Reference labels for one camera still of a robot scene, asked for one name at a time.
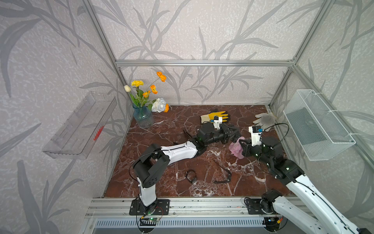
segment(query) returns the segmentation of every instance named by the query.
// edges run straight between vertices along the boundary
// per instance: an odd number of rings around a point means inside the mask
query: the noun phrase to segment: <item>gray glove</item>
[[[261,126],[263,130],[266,129],[266,132],[270,131],[271,128],[268,128],[275,124],[275,120],[277,119],[273,113],[261,113],[258,115],[255,115],[256,118],[259,118],[253,123],[257,126]]]

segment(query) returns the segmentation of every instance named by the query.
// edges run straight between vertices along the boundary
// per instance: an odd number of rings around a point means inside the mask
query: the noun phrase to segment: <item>yellow and white work glove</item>
[[[256,118],[259,118],[253,123],[257,126],[261,126],[263,130],[266,129],[266,132],[268,132],[271,128],[270,126],[273,126],[275,124],[275,120],[277,119],[273,113],[261,113],[258,115],[255,115]]]
[[[226,122],[229,117],[226,111],[213,112],[207,115],[201,115],[201,123],[210,122],[210,120],[214,119],[214,116],[222,117],[222,122]]]

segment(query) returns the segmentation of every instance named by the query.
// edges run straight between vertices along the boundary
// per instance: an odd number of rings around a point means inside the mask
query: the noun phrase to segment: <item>transparent plastic tray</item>
[[[89,92],[42,151],[52,158],[86,159],[116,105],[114,96]]]

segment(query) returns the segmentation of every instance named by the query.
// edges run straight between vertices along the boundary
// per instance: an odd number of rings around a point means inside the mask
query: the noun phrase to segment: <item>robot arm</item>
[[[173,146],[151,144],[133,163],[137,181],[139,182],[140,200],[144,214],[154,211],[157,203],[156,183],[161,179],[167,166],[188,158],[202,155],[208,144],[221,141],[223,144],[230,139],[235,141],[240,137],[237,127],[221,124],[218,129],[211,123],[204,123],[198,129],[197,136],[192,137],[184,130],[188,141]]]
[[[255,156],[268,166],[270,174],[279,179],[292,191],[317,219],[293,206],[277,191],[269,191],[263,195],[262,208],[268,212],[276,211],[298,225],[305,233],[329,234],[363,234],[367,229],[359,229],[344,217],[312,184],[304,171],[292,160],[283,158],[283,150],[278,140],[272,137],[262,139],[258,144],[262,131],[258,126],[250,127],[255,144],[243,141],[243,154]]]

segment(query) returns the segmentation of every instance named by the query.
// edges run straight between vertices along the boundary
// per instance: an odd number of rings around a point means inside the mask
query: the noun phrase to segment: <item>pink cloth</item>
[[[244,158],[244,156],[242,155],[243,148],[239,143],[239,140],[244,140],[244,139],[245,139],[244,137],[239,137],[238,140],[236,141],[236,143],[233,142],[229,145],[229,150],[238,159]]]

